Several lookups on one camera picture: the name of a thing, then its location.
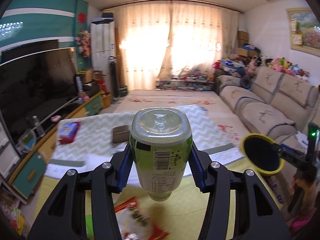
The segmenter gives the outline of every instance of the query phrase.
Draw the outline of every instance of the sofa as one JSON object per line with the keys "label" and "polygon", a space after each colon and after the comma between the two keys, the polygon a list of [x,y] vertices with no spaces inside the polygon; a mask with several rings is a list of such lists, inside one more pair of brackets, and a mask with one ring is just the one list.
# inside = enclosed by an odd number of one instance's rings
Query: sofa
{"label": "sofa", "polygon": [[[240,78],[232,76],[219,76],[218,87],[221,99],[251,133],[267,135],[279,144],[305,152],[296,134],[307,134],[310,121],[320,126],[319,89],[294,76],[260,66],[251,91],[240,87]],[[296,168],[285,162],[277,175],[285,183],[287,199],[295,172]]]}

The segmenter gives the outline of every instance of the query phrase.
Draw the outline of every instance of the green bottle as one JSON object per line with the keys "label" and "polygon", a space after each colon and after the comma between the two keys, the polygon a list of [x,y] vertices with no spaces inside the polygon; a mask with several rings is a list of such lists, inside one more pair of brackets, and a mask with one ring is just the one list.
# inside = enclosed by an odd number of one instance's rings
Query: green bottle
{"label": "green bottle", "polygon": [[136,113],[130,146],[139,182],[153,200],[168,199],[180,185],[191,145],[190,123],[181,110],[151,107]]}

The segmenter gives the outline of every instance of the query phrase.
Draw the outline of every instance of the barcode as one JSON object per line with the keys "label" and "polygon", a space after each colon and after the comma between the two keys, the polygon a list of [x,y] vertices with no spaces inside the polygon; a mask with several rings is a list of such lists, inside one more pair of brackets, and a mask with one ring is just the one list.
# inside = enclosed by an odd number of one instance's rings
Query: barcode
{"label": "barcode", "polygon": [[154,168],[155,170],[168,170],[170,163],[171,151],[169,150],[154,150]]}

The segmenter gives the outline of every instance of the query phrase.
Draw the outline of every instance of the flat screen tv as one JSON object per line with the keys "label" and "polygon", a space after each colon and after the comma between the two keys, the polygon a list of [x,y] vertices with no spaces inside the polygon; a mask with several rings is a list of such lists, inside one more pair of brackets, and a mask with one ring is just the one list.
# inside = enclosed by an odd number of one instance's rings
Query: flat screen tv
{"label": "flat screen tv", "polygon": [[34,115],[44,121],[77,97],[75,62],[74,48],[66,48],[29,54],[0,65],[0,110],[14,143],[32,128]]}

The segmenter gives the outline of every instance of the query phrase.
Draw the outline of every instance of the curtain rod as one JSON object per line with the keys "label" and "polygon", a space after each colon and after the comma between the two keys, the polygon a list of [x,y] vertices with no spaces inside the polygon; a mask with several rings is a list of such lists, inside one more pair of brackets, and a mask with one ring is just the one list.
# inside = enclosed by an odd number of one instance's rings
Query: curtain rod
{"label": "curtain rod", "polygon": [[228,9],[228,10],[231,10],[231,11],[235,11],[235,12],[239,12],[239,13],[244,14],[244,12],[242,12],[242,11],[239,11],[239,10],[236,10],[236,9],[233,9],[233,8],[229,8],[229,7],[226,7],[226,6],[223,6],[223,5],[219,5],[219,4],[215,4],[215,3],[210,3],[210,2],[197,1],[197,0],[138,0],[138,1],[134,1],[134,2],[120,3],[120,4],[117,4],[117,5],[113,5],[113,6],[110,6],[110,7],[106,7],[106,8],[103,8],[102,11],[103,11],[103,10],[106,10],[106,9],[111,9],[111,8],[114,8],[114,7],[122,6],[122,5],[129,5],[129,4],[141,3],[141,2],[156,2],[156,1],[197,2],[197,3],[207,4],[207,5],[214,5],[214,6],[217,6],[217,7],[225,8],[225,9]]}

